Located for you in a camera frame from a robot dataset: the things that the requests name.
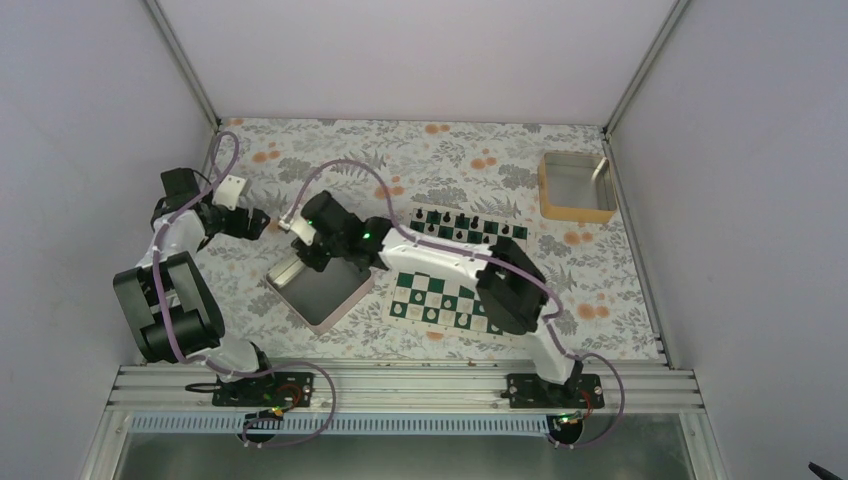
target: gray floor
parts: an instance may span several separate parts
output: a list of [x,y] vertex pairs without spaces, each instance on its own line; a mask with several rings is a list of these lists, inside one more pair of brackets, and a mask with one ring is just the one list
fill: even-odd
[[[589,419],[586,438],[609,419]],[[633,415],[609,441],[555,451],[529,437],[324,436],[282,450],[230,435],[132,434],[121,479],[690,479],[676,415]]]

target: tabletop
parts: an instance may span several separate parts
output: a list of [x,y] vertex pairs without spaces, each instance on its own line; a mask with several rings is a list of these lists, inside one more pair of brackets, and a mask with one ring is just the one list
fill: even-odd
[[[388,183],[396,210],[411,202],[448,206],[529,223],[536,233],[531,259],[560,294],[566,310],[555,320],[562,342],[610,359],[655,359],[654,332],[619,213],[605,225],[553,221],[538,207],[537,168],[546,151],[602,154],[597,127],[539,124],[232,118],[226,130],[240,141],[233,174],[250,180],[245,205],[272,217],[287,209],[306,176],[336,158],[364,162]],[[232,155],[225,140],[216,162]],[[325,171],[305,199],[329,190],[360,218],[386,215],[376,180],[355,168]],[[293,236],[272,221],[250,242],[223,235],[196,261],[215,295],[228,332],[255,342],[272,357],[368,359],[525,359],[520,348],[381,321],[390,275],[327,333],[316,336],[264,282]]]

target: table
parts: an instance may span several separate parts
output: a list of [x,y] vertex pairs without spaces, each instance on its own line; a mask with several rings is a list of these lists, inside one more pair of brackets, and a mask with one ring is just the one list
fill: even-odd
[[[251,181],[245,205],[279,217],[317,165],[350,158],[388,182],[400,212],[411,201],[529,222],[531,258],[560,293],[556,320],[563,344],[615,360],[656,359],[655,336],[619,214],[606,225],[551,221],[538,211],[536,169],[542,154],[602,154],[597,127],[538,124],[232,118],[241,140],[233,174]],[[225,165],[232,142],[216,162]],[[353,168],[324,172],[305,199],[327,189],[360,218],[385,215],[377,182]],[[264,283],[293,236],[272,222],[255,242],[216,237],[196,261],[229,332],[272,357],[364,359],[526,359],[520,348],[393,327],[380,320],[388,277],[329,332],[316,337]]]

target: floral tablecloth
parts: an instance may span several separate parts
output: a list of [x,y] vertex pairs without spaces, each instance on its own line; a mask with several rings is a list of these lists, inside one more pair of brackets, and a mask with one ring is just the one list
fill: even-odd
[[[618,214],[606,225],[541,217],[536,169],[548,150],[601,153],[596,127],[233,118],[241,140],[234,174],[251,181],[246,203],[279,216],[306,175],[331,159],[350,158],[380,172],[398,211],[425,202],[529,222],[533,260],[567,310],[556,321],[565,345],[612,359],[657,358],[633,258]],[[217,163],[232,154],[224,141]],[[360,218],[385,215],[377,182],[353,168],[325,171],[306,199],[328,189]],[[197,255],[227,329],[270,356],[374,359],[529,358],[519,348],[397,328],[380,320],[389,275],[329,332],[316,337],[263,281],[292,236],[275,224],[255,242],[223,235]]]

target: orange flower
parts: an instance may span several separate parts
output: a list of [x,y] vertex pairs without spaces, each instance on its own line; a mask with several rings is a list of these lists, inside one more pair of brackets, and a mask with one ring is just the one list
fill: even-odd
[[577,232],[568,232],[563,237],[566,245],[571,245],[572,247],[575,245],[580,245],[580,235],[577,235]]
[[583,320],[591,320],[595,318],[595,309],[588,303],[581,303],[577,305],[577,315]]

